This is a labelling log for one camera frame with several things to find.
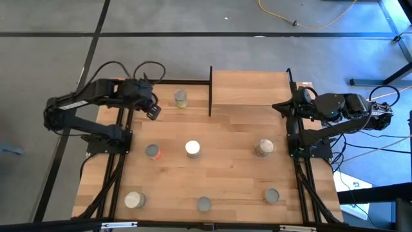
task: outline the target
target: cylindrical object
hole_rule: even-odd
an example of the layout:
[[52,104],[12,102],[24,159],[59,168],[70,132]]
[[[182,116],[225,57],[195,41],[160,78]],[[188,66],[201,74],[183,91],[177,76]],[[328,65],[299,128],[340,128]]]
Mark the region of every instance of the cylindrical object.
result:
[[156,144],[150,144],[146,148],[146,155],[150,157],[150,159],[159,159],[160,158],[160,150]]
[[186,143],[187,156],[192,159],[198,158],[200,155],[200,144],[198,141],[190,140]]
[[201,212],[208,212],[212,207],[212,200],[209,197],[201,197],[198,200],[198,209]]
[[268,204],[275,204],[279,201],[279,193],[274,188],[266,189],[262,193],[262,199]]
[[176,106],[184,108],[187,106],[187,94],[185,90],[176,90],[174,93],[174,101]]
[[255,153],[260,157],[265,157],[273,151],[273,148],[273,142],[268,139],[262,139],[255,147]]
[[130,209],[137,209],[144,206],[146,196],[143,193],[130,192],[124,198],[124,204]]

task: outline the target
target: wooden tabletop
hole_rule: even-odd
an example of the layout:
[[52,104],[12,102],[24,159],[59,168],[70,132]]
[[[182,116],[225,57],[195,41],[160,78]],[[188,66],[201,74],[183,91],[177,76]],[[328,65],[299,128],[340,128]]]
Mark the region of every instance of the wooden tabletop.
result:
[[[187,91],[188,105],[184,109],[175,106],[177,89]],[[287,74],[214,71],[212,92],[209,117],[208,86],[157,84],[154,87],[162,112],[156,121],[150,121],[142,112],[135,113],[131,125],[133,144],[126,157],[116,219],[302,222],[293,160],[286,144],[286,119],[270,107],[291,98]],[[117,112],[100,107],[97,122],[113,124]],[[304,121],[304,125],[321,128],[317,122]],[[274,152],[265,158],[253,154],[261,139],[274,143]],[[186,155],[185,143],[189,140],[200,143],[201,155],[197,159]],[[158,160],[145,154],[149,144],[159,146]],[[82,213],[99,192],[107,159],[107,155],[98,155],[86,163],[73,216]],[[319,196],[335,217],[342,220],[329,165],[320,159],[311,161]],[[262,192],[267,188],[278,190],[278,203],[270,205],[262,201]],[[143,208],[126,207],[124,197],[131,191],[145,194],[147,202]],[[201,213],[196,208],[202,196],[212,200],[209,212]],[[307,193],[306,199],[313,220]]]

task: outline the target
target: wooden table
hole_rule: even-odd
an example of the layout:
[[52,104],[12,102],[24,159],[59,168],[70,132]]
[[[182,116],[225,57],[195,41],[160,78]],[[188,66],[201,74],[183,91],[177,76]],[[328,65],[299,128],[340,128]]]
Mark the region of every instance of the wooden table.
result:
[[[182,88],[189,100],[185,109],[174,104],[174,91]],[[211,117],[207,85],[157,84],[154,92],[162,112],[156,121],[150,121],[142,112],[135,113],[133,144],[126,157],[116,219],[302,223],[293,160],[286,145],[286,119],[270,107],[291,98],[286,73],[214,71]],[[113,124],[117,112],[100,107],[97,122]],[[310,121],[304,121],[304,125],[321,127],[320,123]],[[275,144],[274,152],[265,158],[252,152],[261,139],[270,139]],[[185,143],[189,140],[200,143],[201,155],[197,159],[186,155]],[[151,160],[145,155],[149,144],[159,145],[160,159]],[[107,155],[98,155],[85,165],[73,216],[82,213],[99,192],[107,160]],[[342,220],[329,165],[321,159],[311,161],[319,196]],[[261,194],[267,188],[278,190],[277,204],[262,201]],[[125,206],[124,197],[130,191],[146,195],[143,208]],[[212,209],[207,213],[196,209],[202,196],[212,199]],[[313,220],[307,193],[306,201]]]

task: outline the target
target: yellow cable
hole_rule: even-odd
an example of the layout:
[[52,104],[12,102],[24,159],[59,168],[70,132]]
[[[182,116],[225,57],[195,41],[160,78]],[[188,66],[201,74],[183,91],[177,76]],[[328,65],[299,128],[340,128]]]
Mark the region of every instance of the yellow cable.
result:
[[[303,25],[303,24],[301,24],[301,23],[297,23],[297,26],[301,26],[301,27],[306,28],[306,29],[309,29],[309,30],[320,30],[320,29],[322,29],[322,28],[325,28],[325,27],[331,25],[332,23],[336,22],[336,21],[337,21],[338,19],[340,19],[344,14],[346,14],[346,12],[347,12],[356,2],[357,2],[357,0],[353,0],[352,4],[351,4],[339,17],[337,17],[336,19],[334,19],[333,21],[331,21],[331,22],[328,23],[328,24],[325,24],[325,25],[323,25],[323,26],[305,26],[305,25]],[[261,0],[257,0],[257,3],[259,4],[259,7],[260,7],[260,9],[261,9],[262,11],[264,11],[264,12],[270,14],[270,15],[279,17],[279,18],[281,18],[281,19],[283,19],[283,20],[285,20],[285,21],[288,21],[288,22],[291,23],[291,24],[294,24],[294,22],[291,21],[291,20],[289,20],[288,18],[283,17],[283,16],[281,16],[281,15],[275,14],[275,13],[273,13],[273,12],[270,12],[270,11],[264,9],[263,6],[262,6],[262,4],[261,4]]]
[[[408,88],[412,88],[412,86],[405,87],[405,88],[399,90],[399,92],[402,92],[402,91],[404,91],[404,90],[407,90]],[[379,95],[379,96],[377,96],[377,97],[372,97],[371,100],[375,100],[375,99],[378,99],[378,98],[381,98],[381,97],[386,97],[386,96],[392,95],[392,94],[394,94],[394,93],[396,93],[396,92],[386,93],[386,94],[383,94],[383,95]]]

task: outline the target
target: floor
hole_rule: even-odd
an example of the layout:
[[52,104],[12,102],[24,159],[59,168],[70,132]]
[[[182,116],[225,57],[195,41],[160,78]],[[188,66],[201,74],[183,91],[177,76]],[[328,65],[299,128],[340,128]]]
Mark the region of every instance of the floor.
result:
[[[3,0],[0,32],[94,32],[103,3],[104,0]],[[262,3],[269,10],[307,25],[325,24],[350,5],[321,0]],[[398,29],[407,30],[409,23],[397,2],[385,0],[384,4]],[[116,0],[109,6],[102,31],[314,32],[262,12],[251,0]],[[391,32],[391,28],[378,3],[359,2],[342,19],[315,32]],[[412,48],[408,35],[405,42]],[[42,125],[42,111],[48,98],[75,90],[90,44],[90,37],[0,37],[0,139],[24,149],[24,155],[0,153],[0,224],[31,221],[58,140]],[[98,40],[88,76],[110,60],[121,61],[130,70],[145,60],[159,61],[166,66],[168,79],[208,79],[210,65],[217,70],[283,72],[291,68],[295,80],[313,82],[319,93],[353,92],[365,97],[371,88],[351,87],[349,79],[384,79],[407,64],[399,46],[388,38],[110,37]],[[148,66],[145,72],[154,76],[158,70]],[[116,66],[108,66],[99,75],[118,76],[123,74]],[[391,102],[394,97],[382,100]],[[401,100],[393,107],[391,125],[371,133],[408,135],[411,104],[412,91],[402,92]],[[83,108],[78,114],[93,120],[97,107]],[[347,138],[352,144],[364,146],[388,143],[364,134]],[[409,151],[409,141],[393,149]],[[45,220],[70,217],[85,150],[85,142],[69,139]],[[348,148],[345,158],[362,152]],[[410,164],[407,154],[378,151],[344,163],[341,170],[383,186],[411,181]],[[371,206],[370,217],[377,226],[388,226],[388,208],[387,204]],[[345,220],[372,226],[349,215],[345,215]]]

